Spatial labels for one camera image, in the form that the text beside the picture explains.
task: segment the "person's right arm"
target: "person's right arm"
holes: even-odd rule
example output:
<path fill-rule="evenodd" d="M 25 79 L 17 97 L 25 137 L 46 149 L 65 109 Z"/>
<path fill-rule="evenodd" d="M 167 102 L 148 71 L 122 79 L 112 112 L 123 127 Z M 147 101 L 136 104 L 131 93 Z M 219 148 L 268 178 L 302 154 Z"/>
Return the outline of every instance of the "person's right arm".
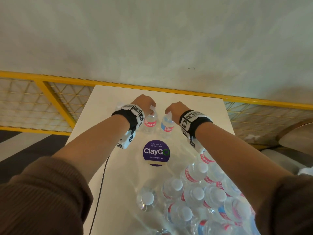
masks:
<path fill-rule="evenodd" d="M 182 102 L 177 102 L 171 104 L 165 113 L 171 111 L 174 122 L 179 125 L 180 116 L 187 110 L 190 109 Z M 195 136 L 255 211 L 273 194 L 282 178 L 292 175 L 240 138 L 213 123 L 201 124 Z"/>

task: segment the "person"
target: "person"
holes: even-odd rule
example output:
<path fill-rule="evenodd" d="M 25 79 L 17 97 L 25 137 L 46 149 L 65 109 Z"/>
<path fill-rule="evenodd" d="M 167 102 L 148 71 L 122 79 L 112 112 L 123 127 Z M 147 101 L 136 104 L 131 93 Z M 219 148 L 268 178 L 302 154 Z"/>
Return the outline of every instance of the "person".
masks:
<path fill-rule="evenodd" d="M 132 104 L 145 115 L 156 103 L 140 95 Z M 182 102 L 171 104 L 178 125 Z M 92 203 L 88 187 L 93 175 L 107 160 L 116 143 L 130 129 L 122 114 L 114 114 L 88 129 L 52 157 L 42 157 L 0 186 L 0 234 L 83 234 Z M 203 122 L 195 137 L 256 211 L 261 234 L 311 234 L 313 229 L 313 179 L 295 176 L 241 139 Z"/>

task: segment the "brown sweater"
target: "brown sweater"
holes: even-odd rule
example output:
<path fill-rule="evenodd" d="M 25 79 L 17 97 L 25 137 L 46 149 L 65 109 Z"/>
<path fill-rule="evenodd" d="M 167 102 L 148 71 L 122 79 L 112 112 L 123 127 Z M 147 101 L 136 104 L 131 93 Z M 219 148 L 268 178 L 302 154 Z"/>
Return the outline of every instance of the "brown sweater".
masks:
<path fill-rule="evenodd" d="M 313 177 L 284 178 L 256 215 L 261 234 L 313 234 Z M 92 203 L 79 171 L 43 157 L 0 186 L 0 234 L 83 234 Z"/>

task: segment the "round purple sticker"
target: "round purple sticker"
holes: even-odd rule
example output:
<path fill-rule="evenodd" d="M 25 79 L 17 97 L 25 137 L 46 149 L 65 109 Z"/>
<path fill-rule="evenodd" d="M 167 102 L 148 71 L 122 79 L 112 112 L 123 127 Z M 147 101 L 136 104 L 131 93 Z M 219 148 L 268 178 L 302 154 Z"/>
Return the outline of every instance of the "round purple sticker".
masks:
<path fill-rule="evenodd" d="M 151 166 L 165 165 L 170 158 L 170 149 L 165 142 L 152 140 L 143 148 L 143 157 Z"/>

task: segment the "hand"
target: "hand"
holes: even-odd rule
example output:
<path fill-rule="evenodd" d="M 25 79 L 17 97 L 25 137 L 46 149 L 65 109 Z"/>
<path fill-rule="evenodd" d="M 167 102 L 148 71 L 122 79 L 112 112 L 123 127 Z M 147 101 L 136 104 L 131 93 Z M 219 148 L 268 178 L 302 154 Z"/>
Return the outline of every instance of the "hand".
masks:
<path fill-rule="evenodd" d="M 165 114 L 167 114 L 168 112 L 172 112 L 172 120 L 179 125 L 179 118 L 187 110 L 190 109 L 182 102 L 176 102 L 172 103 L 169 107 L 166 108 Z"/>
<path fill-rule="evenodd" d="M 145 116 L 153 113 L 153 110 L 150 109 L 151 105 L 153 105 L 154 107 L 156 106 L 156 103 L 150 96 L 146 96 L 143 94 L 138 96 L 131 104 L 138 105 L 145 113 Z"/>

